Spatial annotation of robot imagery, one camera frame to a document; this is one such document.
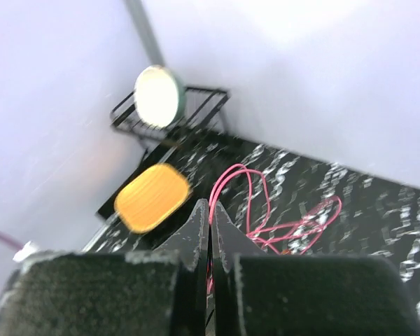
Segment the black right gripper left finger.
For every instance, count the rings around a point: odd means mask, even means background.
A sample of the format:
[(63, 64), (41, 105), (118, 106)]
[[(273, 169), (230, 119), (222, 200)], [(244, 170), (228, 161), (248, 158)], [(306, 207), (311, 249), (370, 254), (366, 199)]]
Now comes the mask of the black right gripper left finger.
[(153, 251), (41, 251), (0, 295), (0, 335), (203, 335), (209, 205)]

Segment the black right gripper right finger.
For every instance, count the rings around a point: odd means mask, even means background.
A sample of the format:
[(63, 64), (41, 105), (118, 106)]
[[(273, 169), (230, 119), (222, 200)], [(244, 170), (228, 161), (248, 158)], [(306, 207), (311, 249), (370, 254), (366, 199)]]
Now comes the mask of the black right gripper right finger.
[(217, 335), (420, 335), (395, 267), (373, 255), (271, 255), (230, 220), (211, 224)]

